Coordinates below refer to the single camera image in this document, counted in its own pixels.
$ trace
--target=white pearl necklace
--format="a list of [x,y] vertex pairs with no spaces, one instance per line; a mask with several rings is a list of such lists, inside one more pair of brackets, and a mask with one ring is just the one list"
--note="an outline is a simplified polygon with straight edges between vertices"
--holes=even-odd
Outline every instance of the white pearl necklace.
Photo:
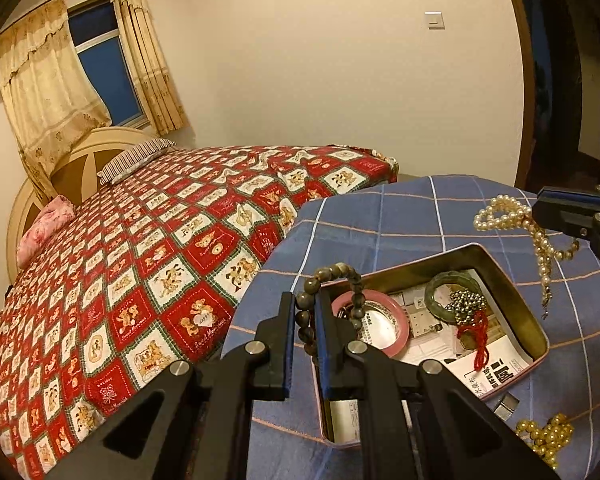
[[[504,213],[499,218],[494,213]],[[490,205],[485,209],[480,209],[474,218],[474,228],[478,231],[488,231],[491,229],[515,229],[522,227],[529,231],[534,244],[534,253],[538,257],[538,273],[540,274],[540,283],[542,285],[542,319],[545,319],[548,312],[549,300],[552,298],[549,285],[551,284],[551,263],[552,258],[560,262],[561,260],[571,260],[576,251],[580,248],[580,242],[574,238],[571,247],[565,251],[557,251],[546,237],[542,229],[531,216],[531,208],[528,205],[522,205],[519,200],[509,195],[498,195],[491,199]]]

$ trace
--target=window frame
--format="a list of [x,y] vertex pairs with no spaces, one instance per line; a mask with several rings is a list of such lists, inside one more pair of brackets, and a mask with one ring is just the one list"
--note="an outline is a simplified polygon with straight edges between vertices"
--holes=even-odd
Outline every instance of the window frame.
[[[75,16],[76,14],[81,14],[82,12],[93,9],[93,7],[100,6],[107,2],[109,2],[109,0],[88,0],[86,2],[83,2],[83,3],[75,6],[75,7],[72,7],[71,9],[68,9],[68,17],[70,19],[72,16]],[[116,28],[115,30],[110,30],[109,32],[105,32],[104,34],[96,36],[95,38],[91,38],[90,40],[84,41],[81,44],[78,44],[78,45],[74,44],[76,54],[81,54],[82,52],[89,50],[90,48],[92,48],[96,45],[104,43],[105,41],[112,40],[113,38],[119,38],[119,37],[120,37],[120,30],[118,28]],[[129,119],[125,123],[117,124],[116,126],[123,126],[125,128],[134,128],[136,130],[139,130],[139,129],[142,129],[142,128],[148,126],[150,124],[150,122],[149,122],[148,117],[144,113],[144,110],[142,110],[142,106],[140,105],[140,99],[138,99],[138,94],[136,93],[136,89],[133,85],[133,82],[131,81],[131,74],[129,73],[129,67],[126,65],[126,59],[124,56],[124,52],[122,54],[122,62],[125,64],[126,75],[129,78],[131,90],[133,91],[134,97],[136,98],[136,102],[138,103],[140,115]]]

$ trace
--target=pink pillow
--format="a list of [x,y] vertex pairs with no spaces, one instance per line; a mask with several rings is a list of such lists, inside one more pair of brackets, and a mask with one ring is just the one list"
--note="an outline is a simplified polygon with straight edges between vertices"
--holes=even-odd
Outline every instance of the pink pillow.
[[60,197],[60,195],[47,204],[45,208],[51,206],[58,198],[62,198],[66,202],[61,200],[61,205],[53,210],[46,211],[44,214],[41,211],[42,216],[38,215],[36,221],[33,222],[33,225],[20,240],[18,252],[16,253],[19,268],[26,269],[29,267],[33,258],[42,252],[51,237],[75,218],[74,205],[64,197]]

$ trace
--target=curtain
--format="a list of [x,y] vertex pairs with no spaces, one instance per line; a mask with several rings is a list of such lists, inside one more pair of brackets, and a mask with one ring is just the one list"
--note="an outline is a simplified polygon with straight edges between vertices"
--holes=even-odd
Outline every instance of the curtain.
[[64,0],[30,12],[0,35],[0,95],[40,200],[57,195],[58,161],[111,117],[75,51]]
[[116,11],[120,43],[142,111],[163,136],[187,123],[146,0],[111,0]]

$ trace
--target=silver screw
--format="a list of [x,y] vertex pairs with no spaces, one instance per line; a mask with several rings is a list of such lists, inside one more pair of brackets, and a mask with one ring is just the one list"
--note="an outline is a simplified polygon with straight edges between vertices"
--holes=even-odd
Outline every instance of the silver screw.
[[169,371],[175,375],[175,376],[179,376],[179,375],[184,375],[189,371],[189,363],[187,363],[186,361],[176,361],[174,363],[171,363],[171,366],[169,367]]
[[349,344],[347,345],[347,349],[349,349],[349,352],[352,354],[363,354],[366,352],[367,348],[368,346],[364,341],[349,341]]
[[244,349],[247,351],[247,354],[256,355],[261,354],[265,351],[266,345],[262,341],[249,341]]
[[435,359],[427,359],[422,363],[422,369],[429,375],[438,375],[442,371],[442,364]]

